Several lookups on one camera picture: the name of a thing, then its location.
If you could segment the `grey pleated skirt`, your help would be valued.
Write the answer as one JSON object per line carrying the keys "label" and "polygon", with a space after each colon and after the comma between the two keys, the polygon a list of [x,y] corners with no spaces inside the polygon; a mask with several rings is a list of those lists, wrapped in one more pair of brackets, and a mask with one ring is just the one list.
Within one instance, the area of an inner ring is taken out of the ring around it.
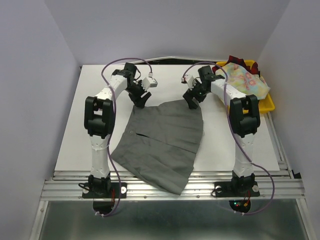
{"label": "grey pleated skirt", "polygon": [[112,159],[147,184],[180,195],[203,137],[202,110],[184,100],[132,108]]}

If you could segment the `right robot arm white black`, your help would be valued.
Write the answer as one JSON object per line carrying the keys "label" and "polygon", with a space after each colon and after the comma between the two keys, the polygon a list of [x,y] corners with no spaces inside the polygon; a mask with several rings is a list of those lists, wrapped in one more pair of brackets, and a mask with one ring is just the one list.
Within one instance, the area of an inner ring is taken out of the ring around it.
{"label": "right robot arm white black", "polygon": [[259,187],[253,169],[254,137],[261,124],[259,101],[252,94],[240,92],[228,83],[226,71],[216,75],[209,65],[198,69],[198,77],[185,72],[181,82],[188,89],[183,98],[190,109],[205,100],[209,93],[222,99],[226,108],[228,125],[235,142],[235,162],[229,181],[216,181],[212,196],[216,198],[258,197]]}

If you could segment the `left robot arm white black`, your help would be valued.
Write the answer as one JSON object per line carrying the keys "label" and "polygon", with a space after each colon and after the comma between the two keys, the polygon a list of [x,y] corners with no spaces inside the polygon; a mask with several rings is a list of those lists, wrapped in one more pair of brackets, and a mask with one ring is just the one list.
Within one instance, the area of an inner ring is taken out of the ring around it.
{"label": "left robot arm white black", "polygon": [[134,106],[145,107],[151,93],[149,88],[158,85],[151,70],[147,77],[137,79],[139,72],[133,63],[125,63],[123,69],[116,69],[107,79],[106,86],[95,96],[88,96],[84,104],[84,128],[90,138],[91,170],[87,183],[81,183],[85,198],[111,198],[115,195],[111,183],[109,161],[110,140],[114,131],[117,98],[126,91]]}

